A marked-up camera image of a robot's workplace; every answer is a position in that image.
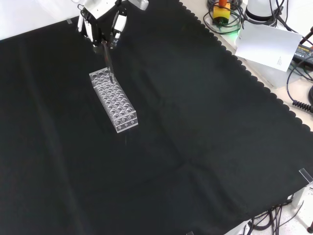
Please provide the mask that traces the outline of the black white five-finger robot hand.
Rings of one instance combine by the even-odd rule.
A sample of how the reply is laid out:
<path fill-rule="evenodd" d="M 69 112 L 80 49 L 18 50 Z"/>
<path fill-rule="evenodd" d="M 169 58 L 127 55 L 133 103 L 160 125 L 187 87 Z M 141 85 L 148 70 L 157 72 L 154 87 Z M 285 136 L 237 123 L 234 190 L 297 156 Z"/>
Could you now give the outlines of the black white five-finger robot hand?
<path fill-rule="evenodd" d="M 98 27 L 98 19 L 117 9 L 117 13 L 112 22 L 110 38 L 105 35 Z M 94 47 L 107 43 L 108 48 L 116 47 L 121 33 L 127 22 L 127 11 L 121 0 L 87 0 L 80 10 L 77 24 L 78 32 L 93 44 Z"/>

